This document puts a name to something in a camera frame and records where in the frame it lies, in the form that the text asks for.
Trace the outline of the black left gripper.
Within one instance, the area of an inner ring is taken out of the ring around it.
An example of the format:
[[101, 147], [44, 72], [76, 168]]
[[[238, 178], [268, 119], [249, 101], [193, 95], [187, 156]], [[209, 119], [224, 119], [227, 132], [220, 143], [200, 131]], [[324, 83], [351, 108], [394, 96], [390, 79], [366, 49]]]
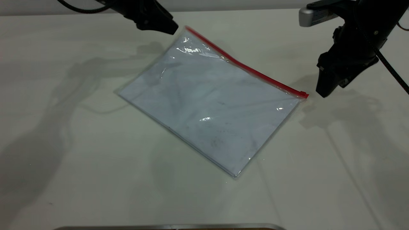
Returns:
[[159, 8], [156, 0], [120, 0], [120, 14], [137, 23], [139, 30], [174, 35], [178, 24], [168, 11]]

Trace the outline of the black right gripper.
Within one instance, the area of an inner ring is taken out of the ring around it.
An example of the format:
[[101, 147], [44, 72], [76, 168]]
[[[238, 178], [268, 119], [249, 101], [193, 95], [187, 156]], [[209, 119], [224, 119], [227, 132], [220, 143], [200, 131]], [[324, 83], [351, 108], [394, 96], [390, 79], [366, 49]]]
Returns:
[[343, 25], [333, 32], [333, 45], [318, 58], [316, 92], [326, 98], [339, 85], [348, 86], [367, 68], [377, 64], [375, 53], [387, 41], [389, 28], [384, 25]]

